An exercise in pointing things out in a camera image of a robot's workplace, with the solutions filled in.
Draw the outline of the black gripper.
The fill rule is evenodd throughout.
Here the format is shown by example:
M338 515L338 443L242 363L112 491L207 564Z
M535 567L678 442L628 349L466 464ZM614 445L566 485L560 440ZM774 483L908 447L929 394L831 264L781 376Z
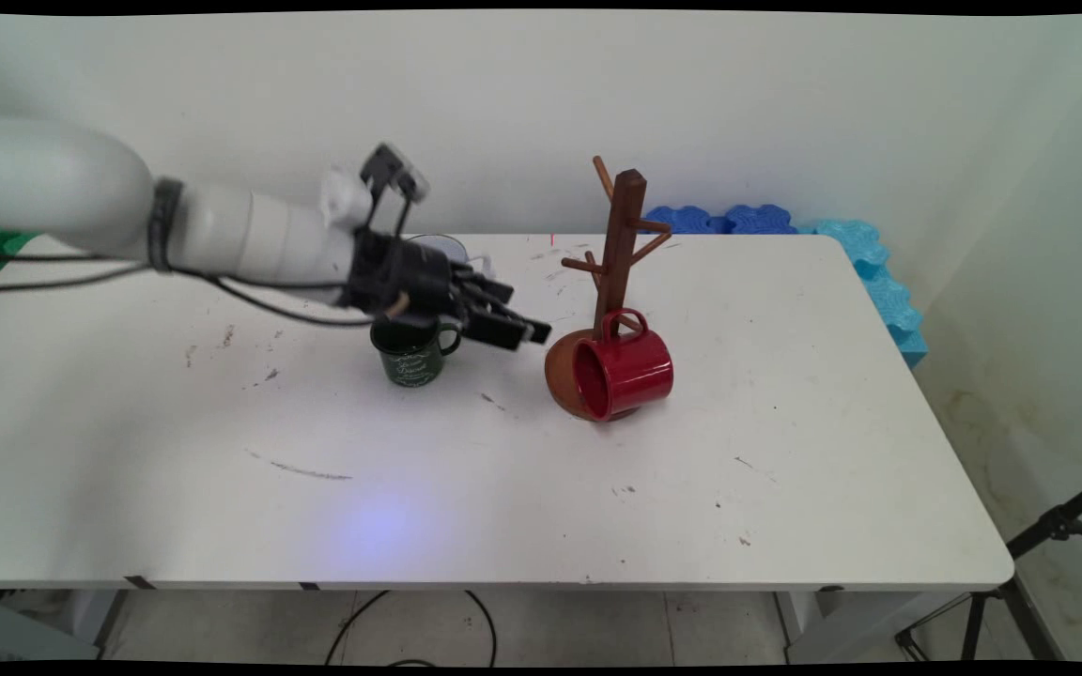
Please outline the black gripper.
M463 339L517 350L524 343L545 344L552 326L507 308L515 288L493 281L472 267L456 267L441 250L355 228L353 254L342 305L372 316L400 320L456 319ZM459 303L456 292L463 297Z

